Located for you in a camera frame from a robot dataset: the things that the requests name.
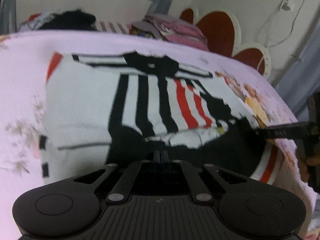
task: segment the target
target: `black garment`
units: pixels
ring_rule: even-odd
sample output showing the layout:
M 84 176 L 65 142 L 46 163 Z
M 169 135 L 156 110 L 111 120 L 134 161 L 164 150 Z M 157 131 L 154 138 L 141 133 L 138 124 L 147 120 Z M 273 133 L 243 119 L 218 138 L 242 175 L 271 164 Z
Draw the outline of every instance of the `black garment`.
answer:
M 57 15 L 52 21 L 42 25 L 39 30 L 83 30 L 96 31 L 92 27 L 96 17 L 81 10 L 68 11 Z

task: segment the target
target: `wall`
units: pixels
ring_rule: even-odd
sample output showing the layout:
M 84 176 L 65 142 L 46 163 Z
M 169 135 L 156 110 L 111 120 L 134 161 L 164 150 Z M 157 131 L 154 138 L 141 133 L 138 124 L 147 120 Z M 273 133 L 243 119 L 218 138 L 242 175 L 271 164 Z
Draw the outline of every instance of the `wall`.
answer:
M 292 21 L 297 14 L 303 0 L 293 0 L 293 11 L 282 11 L 278 20 L 276 32 L 272 38 L 278 42 L 287 37 L 291 30 Z M 231 10 L 239 20 L 242 29 L 242 43 L 267 43 L 267 32 L 274 29 L 277 13 L 273 13 L 282 0 L 191 0 L 190 4 L 197 7 L 200 17 L 215 8 Z M 312 31 L 315 21 L 319 20 L 320 0 L 305 0 L 297 17 L 290 38 L 276 47 L 270 48 L 272 71 L 268 79 L 272 84 L 283 75 L 286 68 L 292 63 L 290 54 L 299 55 L 305 40 Z M 182 10 L 170 13 L 178 16 Z
M 31 14 L 57 8 L 82 8 L 99 20 L 127 24 L 142 19 L 150 4 L 151 0 L 17 0 L 17 24 Z

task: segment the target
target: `red stripe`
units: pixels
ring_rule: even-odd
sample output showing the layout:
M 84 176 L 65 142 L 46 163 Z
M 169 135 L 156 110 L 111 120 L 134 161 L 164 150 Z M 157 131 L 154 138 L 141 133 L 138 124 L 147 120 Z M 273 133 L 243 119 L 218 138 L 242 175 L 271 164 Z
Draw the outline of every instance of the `red stripe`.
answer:
M 271 154 L 270 154 L 268 165 L 266 166 L 266 169 L 260 179 L 261 182 L 267 183 L 268 180 L 270 179 L 271 173 L 273 172 L 273 169 L 276 165 L 277 156 L 278 156 L 278 147 L 273 145 L 271 148 Z
M 60 63 L 60 60 L 62 59 L 62 55 L 55 52 L 50 60 L 48 72 L 47 72 L 47 78 L 45 79 L 46 82 L 48 82 L 50 76 L 54 72 L 54 70 L 57 68 L 57 66 Z
M 186 120 L 189 129 L 198 127 L 197 120 L 192 116 L 187 99 L 186 89 L 181 85 L 179 80 L 174 79 L 177 85 L 177 100 L 182 113 L 182 117 Z
M 193 92 L 193 87 L 192 86 L 188 86 L 188 89 Z M 193 92 L 193 99 L 194 99 L 194 101 L 196 103 L 196 108 L 197 108 L 197 110 L 199 112 L 199 115 L 205 120 L 205 126 L 204 127 L 211 127 L 212 120 L 209 117 L 207 117 L 205 115 L 205 113 L 204 113 L 204 110 L 203 110 L 202 104 L 201 104 L 201 97 Z

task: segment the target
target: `silver screw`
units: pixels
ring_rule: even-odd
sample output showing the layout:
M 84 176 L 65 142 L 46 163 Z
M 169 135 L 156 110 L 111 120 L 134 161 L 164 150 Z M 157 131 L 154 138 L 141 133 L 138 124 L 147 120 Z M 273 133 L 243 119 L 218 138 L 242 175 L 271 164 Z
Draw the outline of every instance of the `silver screw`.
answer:
M 212 197 L 209 194 L 201 193 L 196 196 L 196 199 L 199 201 L 209 201 Z
M 120 200 L 123 200 L 123 198 L 124 196 L 119 193 L 113 193 L 108 197 L 108 199 L 111 201 L 120 201 Z

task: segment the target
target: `white cable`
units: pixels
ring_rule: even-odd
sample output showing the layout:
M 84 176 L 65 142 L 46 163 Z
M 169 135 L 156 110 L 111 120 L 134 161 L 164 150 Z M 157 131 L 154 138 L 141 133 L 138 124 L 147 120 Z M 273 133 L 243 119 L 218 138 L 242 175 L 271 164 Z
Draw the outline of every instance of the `white cable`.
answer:
M 273 30 L 273 32 L 272 32 L 272 34 L 271 34 L 271 37 L 270 37 L 270 38 L 268 37 L 268 43 L 267 43 L 266 50 L 264 51 L 264 53 L 263 53 L 263 55 L 262 55 L 262 58 L 260 59 L 260 61 L 259 61 L 259 63 L 258 63 L 258 66 L 257 66 L 257 71 L 258 71 L 258 72 L 259 72 L 259 69 L 260 69 L 260 65 L 261 65 L 261 63 L 262 63 L 262 61 L 263 61 L 263 59 L 264 59 L 264 56 L 265 56 L 265 54 L 267 53 L 267 51 L 268 51 L 268 49 L 269 49 L 269 47 L 270 47 L 270 41 L 272 40 L 273 35 L 276 33 L 277 25 L 278 25 L 278 20 L 279 20 L 279 18 L 280 18 L 281 11 L 282 11 L 282 6 L 284 5 L 285 2 L 286 2 L 286 0 L 283 0 L 282 3 L 281 3 L 281 5 L 280 5 L 279 12 L 278 12 L 278 17 L 277 17 L 277 20 L 276 20 L 275 28 L 274 28 L 274 30 Z
M 294 24 L 295 24 L 295 22 L 296 22 L 296 19 L 297 19 L 297 17 L 298 17 L 298 14 L 299 14 L 299 12 L 300 12 L 300 10 L 301 10 L 301 7 L 302 7 L 303 4 L 304 4 L 304 1 L 305 1 L 305 0 L 302 0 L 302 3 L 301 3 L 301 5 L 300 5 L 300 7 L 299 7 L 299 9 L 298 9 L 298 11 L 297 11 L 297 14 L 296 14 L 296 16 L 294 17 L 294 19 L 293 19 L 293 21 L 292 21 L 291 31 L 290 31 L 289 35 L 288 35 L 286 38 L 284 38 L 282 41 L 279 41 L 279 42 L 277 42 L 276 44 L 271 45 L 270 48 L 273 48 L 273 47 L 275 47 L 275 46 L 278 46 L 278 45 L 280 45 L 281 43 L 285 42 L 287 39 L 290 38 L 290 36 L 291 36 L 291 34 L 292 34 L 292 32 L 293 32 Z

